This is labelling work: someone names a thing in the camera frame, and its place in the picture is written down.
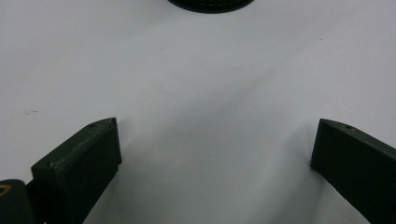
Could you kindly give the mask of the black round object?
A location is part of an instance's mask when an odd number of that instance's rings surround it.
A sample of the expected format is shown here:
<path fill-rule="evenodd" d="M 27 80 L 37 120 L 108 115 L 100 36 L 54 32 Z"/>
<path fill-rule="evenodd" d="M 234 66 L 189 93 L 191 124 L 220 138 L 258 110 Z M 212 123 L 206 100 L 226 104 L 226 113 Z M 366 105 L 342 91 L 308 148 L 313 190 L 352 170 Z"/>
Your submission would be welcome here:
<path fill-rule="evenodd" d="M 225 13 L 240 9 L 254 0 L 168 0 L 170 3 L 200 13 Z"/>

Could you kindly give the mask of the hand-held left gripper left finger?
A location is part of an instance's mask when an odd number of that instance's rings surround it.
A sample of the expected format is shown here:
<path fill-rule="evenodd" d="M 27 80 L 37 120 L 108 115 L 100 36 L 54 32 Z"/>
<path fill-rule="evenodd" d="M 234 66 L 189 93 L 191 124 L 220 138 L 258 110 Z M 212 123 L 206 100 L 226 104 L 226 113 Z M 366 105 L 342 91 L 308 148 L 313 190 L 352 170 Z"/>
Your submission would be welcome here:
<path fill-rule="evenodd" d="M 32 166 L 47 224 L 82 224 L 121 164 L 115 118 L 91 123 Z"/>

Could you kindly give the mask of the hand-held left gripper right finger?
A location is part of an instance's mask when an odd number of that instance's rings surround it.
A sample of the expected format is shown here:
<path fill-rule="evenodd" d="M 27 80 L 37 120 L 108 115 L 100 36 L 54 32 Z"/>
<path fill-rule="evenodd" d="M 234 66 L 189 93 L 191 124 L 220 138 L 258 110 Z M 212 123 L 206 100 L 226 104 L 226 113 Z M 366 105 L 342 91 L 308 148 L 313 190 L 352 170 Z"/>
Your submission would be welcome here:
<path fill-rule="evenodd" d="M 310 166 L 371 224 L 396 224 L 396 148 L 321 119 Z"/>

